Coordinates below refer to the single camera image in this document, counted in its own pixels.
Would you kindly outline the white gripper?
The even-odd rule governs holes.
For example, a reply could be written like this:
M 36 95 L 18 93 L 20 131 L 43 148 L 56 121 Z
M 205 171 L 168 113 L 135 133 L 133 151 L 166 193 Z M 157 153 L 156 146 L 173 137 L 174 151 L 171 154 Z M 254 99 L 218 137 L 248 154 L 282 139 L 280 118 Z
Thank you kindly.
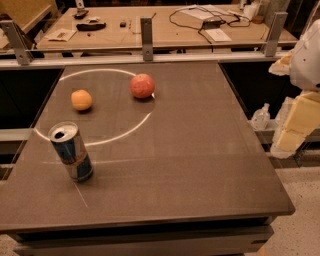
M 320 126 L 320 19 L 313 22 L 293 51 L 274 62 L 268 70 L 277 76 L 290 76 L 302 90 L 295 98 L 286 97 L 277 113 L 271 155 L 286 159 Z

